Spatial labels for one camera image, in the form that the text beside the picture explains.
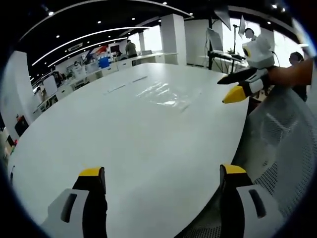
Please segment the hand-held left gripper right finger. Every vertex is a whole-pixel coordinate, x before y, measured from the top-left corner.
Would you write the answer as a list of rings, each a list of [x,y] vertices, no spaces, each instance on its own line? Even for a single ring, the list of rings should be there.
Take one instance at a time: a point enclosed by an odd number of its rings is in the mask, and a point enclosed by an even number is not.
[[[284,218],[276,200],[236,165],[220,165],[221,238],[271,238]]]

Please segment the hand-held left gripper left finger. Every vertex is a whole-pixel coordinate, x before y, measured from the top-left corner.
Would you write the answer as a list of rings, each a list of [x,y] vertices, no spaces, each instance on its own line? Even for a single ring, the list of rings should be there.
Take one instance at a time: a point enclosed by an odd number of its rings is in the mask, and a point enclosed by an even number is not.
[[[48,207],[41,228],[51,238],[106,238],[104,167],[84,169]]]

